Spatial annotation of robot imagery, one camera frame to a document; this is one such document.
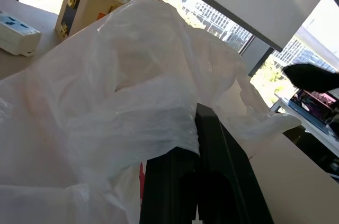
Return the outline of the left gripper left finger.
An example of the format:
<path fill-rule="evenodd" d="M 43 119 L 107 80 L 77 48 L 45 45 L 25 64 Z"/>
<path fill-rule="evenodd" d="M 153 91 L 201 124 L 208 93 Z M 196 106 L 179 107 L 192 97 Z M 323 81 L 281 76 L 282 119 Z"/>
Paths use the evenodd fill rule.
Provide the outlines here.
<path fill-rule="evenodd" d="M 199 156 L 176 147 L 147 161 L 140 223 L 192 223 Z"/>

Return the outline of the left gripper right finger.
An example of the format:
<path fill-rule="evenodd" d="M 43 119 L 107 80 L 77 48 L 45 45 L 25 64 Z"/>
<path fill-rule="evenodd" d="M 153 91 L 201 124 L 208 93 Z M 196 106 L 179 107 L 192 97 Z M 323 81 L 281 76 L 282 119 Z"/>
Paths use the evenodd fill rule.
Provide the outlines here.
<path fill-rule="evenodd" d="M 215 112 L 198 104 L 199 219 L 203 223 L 273 223 L 247 154 Z"/>

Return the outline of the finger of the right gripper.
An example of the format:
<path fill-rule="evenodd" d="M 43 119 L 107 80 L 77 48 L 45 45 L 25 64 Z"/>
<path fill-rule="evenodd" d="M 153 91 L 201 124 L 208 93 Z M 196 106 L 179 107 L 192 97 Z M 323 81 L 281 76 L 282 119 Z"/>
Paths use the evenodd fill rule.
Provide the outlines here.
<path fill-rule="evenodd" d="M 293 64 L 283 68 L 289 81 L 299 89 L 325 93 L 338 88 L 338 73 L 312 64 Z"/>

